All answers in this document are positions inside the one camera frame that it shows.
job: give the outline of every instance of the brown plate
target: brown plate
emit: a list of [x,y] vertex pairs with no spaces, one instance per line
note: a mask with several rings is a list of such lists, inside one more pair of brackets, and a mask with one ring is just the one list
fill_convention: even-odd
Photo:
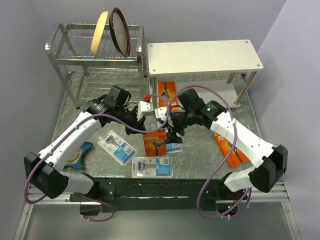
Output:
[[123,56],[130,54],[130,34],[124,15],[115,7],[109,17],[109,26],[112,42],[115,49]]

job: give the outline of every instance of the yellow plate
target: yellow plate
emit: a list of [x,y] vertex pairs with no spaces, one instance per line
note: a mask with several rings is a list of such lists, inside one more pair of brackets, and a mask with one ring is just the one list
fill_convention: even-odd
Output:
[[91,42],[91,53],[93,56],[97,55],[98,52],[98,47],[102,38],[102,34],[105,30],[105,25],[107,22],[107,18],[108,18],[108,11],[104,11],[103,13],[101,13],[98,22],[96,24],[95,30],[94,30],[94,34],[93,34],[93,38],[92,38],[92,42]]

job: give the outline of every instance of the red object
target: red object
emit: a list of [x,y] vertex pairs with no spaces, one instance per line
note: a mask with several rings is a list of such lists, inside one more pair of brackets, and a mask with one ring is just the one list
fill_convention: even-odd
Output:
[[151,99],[151,97],[149,94],[144,97],[144,101],[147,103],[150,102],[150,99]]

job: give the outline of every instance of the metal dish rack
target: metal dish rack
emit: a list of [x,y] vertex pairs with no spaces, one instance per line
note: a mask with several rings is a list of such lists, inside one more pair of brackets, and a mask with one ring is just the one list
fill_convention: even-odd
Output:
[[[84,80],[95,73],[138,75],[140,96],[143,99],[146,94],[144,77],[147,77],[144,26],[128,23],[131,44],[128,57],[124,57],[114,47],[108,24],[104,27],[98,52],[93,56],[90,48],[96,26],[95,22],[69,23],[66,27],[57,23],[45,44],[46,54],[73,104],[77,109],[80,108],[79,95]],[[76,96],[70,89],[69,78],[63,74],[61,67],[67,72],[83,71]]]

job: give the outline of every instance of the blue label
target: blue label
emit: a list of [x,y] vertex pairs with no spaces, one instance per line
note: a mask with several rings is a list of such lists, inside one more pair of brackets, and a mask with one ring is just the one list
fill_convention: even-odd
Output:
[[181,145],[179,143],[170,143],[165,145],[165,150],[167,152],[181,150]]
[[122,163],[125,163],[130,159],[132,155],[135,154],[135,150],[133,150],[132,147],[128,146],[126,143],[124,143],[117,150],[115,150],[113,154]]
[[170,157],[157,157],[155,159],[155,175],[170,176],[172,161]]

